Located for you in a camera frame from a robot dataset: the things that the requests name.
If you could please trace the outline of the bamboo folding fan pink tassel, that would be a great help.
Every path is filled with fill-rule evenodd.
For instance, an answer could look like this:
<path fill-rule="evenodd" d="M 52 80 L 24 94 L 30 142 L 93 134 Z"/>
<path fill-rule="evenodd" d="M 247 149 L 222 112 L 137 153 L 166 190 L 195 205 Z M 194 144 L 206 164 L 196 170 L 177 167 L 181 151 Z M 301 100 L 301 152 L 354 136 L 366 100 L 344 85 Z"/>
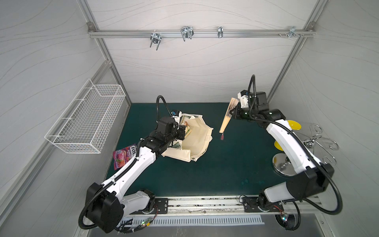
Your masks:
<path fill-rule="evenodd" d="M 230 100 L 230 103 L 228 105 L 228 108 L 226 110 L 226 113 L 225 113 L 225 116 L 224 116 L 224 119 L 222 122 L 222 125 L 221 125 L 220 130 L 219 130 L 219 133 L 221 133 L 221 138 L 220 138 L 221 140 L 224 140 L 225 129 L 228 126 L 228 124 L 232 118 L 232 115 L 230 114 L 230 112 L 238 105 L 238 102 L 239 102 L 239 100 L 236 98 L 231 98 L 231 100 Z"/>

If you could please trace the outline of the cream canvas tote bag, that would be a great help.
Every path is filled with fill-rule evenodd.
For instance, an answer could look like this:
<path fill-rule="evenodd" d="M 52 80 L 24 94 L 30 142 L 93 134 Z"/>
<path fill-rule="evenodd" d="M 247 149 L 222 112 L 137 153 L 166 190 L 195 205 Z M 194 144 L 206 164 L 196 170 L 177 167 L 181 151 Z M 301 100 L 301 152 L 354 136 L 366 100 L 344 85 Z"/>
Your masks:
<path fill-rule="evenodd" d="M 207 151 L 213 128 L 205 123 L 202 115 L 195 114 L 182 114 L 180 124 L 185 126 L 185 139 L 174 141 L 162 156 L 196 162 Z"/>

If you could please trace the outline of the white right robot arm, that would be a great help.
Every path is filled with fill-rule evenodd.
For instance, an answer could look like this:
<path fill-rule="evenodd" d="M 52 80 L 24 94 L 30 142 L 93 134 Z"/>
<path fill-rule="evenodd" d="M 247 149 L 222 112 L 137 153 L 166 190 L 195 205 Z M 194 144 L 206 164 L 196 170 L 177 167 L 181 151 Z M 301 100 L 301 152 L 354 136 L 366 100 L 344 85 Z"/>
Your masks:
<path fill-rule="evenodd" d="M 276 202 L 306 201 L 319 211 L 337 215 L 341 213 L 343 201 L 341 193 L 332 180 L 334 168 L 323 163 L 300 140 L 286 117 L 279 109 L 270 109 L 266 94 L 256 89 L 256 78 L 252 75 L 247 90 L 241 91 L 237 98 L 232 98 L 224 117 L 224 124 L 231 119 L 254 121 L 264 128 L 283 149 L 292 164 L 295 175 L 278 185 L 264 189 L 257 198 L 257 206 L 267 212 Z M 327 210 L 309 200 L 309 196 L 326 191 L 331 186 L 337 206 Z"/>

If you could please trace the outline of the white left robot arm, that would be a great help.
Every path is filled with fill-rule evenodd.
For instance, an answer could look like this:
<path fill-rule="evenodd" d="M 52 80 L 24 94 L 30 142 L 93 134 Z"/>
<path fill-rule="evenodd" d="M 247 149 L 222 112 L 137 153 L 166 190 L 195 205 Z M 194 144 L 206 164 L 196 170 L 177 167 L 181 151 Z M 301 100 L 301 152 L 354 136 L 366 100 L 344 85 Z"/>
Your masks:
<path fill-rule="evenodd" d="M 124 215 L 136 211 L 158 211 L 152 192 L 142 190 L 131 195 L 126 195 L 126 192 L 167 148 L 175 141 L 184 140 L 185 126 L 180 124 L 181 116 L 181 111 L 172 110 L 167 117 L 157 117 L 156 129 L 133 146 L 132 158 L 128 163 L 103 183 L 93 183 L 88 188 L 85 205 L 78 219 L 78 226 L 82 230 L 98 227 L 105 233 L 116 230 L 130 234 L 145 229 L 154 221 L 154 218 L 148 218 L 137 227 L 126 229 L 121 223 Z"/>

